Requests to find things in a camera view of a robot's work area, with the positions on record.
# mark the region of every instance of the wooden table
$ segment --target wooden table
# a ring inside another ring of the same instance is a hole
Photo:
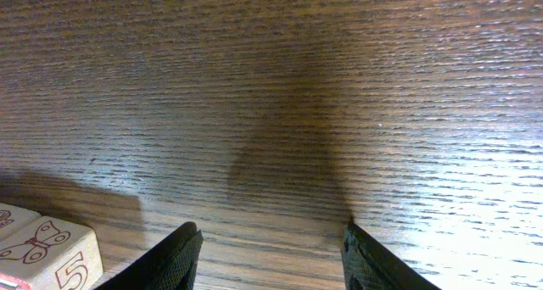
[[[445,289],[543,287],[543,0],[0,0],[1,202],[111,277],[341,289],[356,222]]]

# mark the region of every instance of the black object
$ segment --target black object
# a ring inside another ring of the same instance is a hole
[[[187,222],[97,290],[190,290],[202,242],[202,232]]]
[[[192,290],[202,242],[202,232],[187,222],[97,290]],[[439,290],[352,219],[341,256],[347,290]]]
[[[352,220],[345,232],[341,258],[347,290],[438,289]]]

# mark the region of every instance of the butterfly drawing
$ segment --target butterfly drawing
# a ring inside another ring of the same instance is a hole
[[[10,216],[11,212],[9,210],[0,210],[0,228],[8,226],[13,222],[13,219],[8,219]]]
[[[70,238],[69,231],[60,231],[47,221],[37,227],[34,237],[18,245],[0,250],[0,260],[23,260],[23,264],[33,264],[48,255],[48,248],[65,243]]]

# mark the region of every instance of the number 5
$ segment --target number 5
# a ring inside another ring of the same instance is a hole
[[[57,282],[61,290],[82,289],[87,281],[88,274],[86,266],[83,265],[83,253],[76,254],[54,274],[57,276]]]

